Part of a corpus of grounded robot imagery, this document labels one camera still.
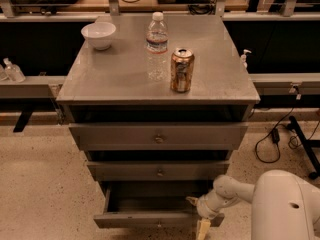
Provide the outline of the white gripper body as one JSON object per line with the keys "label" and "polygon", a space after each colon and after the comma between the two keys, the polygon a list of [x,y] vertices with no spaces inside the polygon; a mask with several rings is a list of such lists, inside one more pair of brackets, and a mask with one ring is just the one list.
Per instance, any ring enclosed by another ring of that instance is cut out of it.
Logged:
{"label": "white gripper body", "polygon": [[213,220],[222,209],[223,199],[217,195],[203,195],[197,201],[197,212],[203,219]]}

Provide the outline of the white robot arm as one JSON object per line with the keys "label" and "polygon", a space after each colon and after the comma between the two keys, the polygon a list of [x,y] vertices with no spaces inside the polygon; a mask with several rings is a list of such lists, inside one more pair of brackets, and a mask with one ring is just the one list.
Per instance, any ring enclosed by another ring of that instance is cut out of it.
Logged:
{"label": "white robot arm", "polygon": [[315,240],[320,234],[320,189],[287,171],[267,171],[254,184],[220,175],[210,192],[186,199],[200,216],[196,240],[204,240],[221,209],[240,201],[251,204],[251,240]]}

